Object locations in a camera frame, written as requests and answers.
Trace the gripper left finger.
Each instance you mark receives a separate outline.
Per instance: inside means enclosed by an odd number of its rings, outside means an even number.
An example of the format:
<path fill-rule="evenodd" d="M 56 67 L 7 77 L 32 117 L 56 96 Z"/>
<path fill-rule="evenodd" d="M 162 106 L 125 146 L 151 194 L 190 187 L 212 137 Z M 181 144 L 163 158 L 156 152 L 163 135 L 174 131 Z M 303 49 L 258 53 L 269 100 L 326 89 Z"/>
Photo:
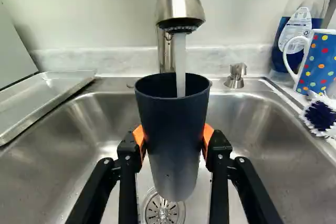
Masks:
<path fill-rule="evenodd" d="M 117 146 L 118 159 L 102 158 L 69 214 L 66 223 L 100 223 L 110 194 L 119 182 L 118 223 L 140 223 L 136 175 L 146 155 L 141 125 L 129 131 Z"/>

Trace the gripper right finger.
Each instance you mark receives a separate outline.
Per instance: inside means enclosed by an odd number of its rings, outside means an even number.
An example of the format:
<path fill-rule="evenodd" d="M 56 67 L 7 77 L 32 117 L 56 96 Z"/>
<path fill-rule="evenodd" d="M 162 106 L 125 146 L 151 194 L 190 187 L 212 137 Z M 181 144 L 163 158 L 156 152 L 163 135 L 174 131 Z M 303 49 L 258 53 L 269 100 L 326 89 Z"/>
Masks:
<path fill-rule="evenodd" d="M 251 161 L 230 157 L 224 133 L 205 124 L 202 154 L 212 173 L 209 223 L 229 223 L 228 181 L 236 188 L 248 223 L 283 223 Z"/>

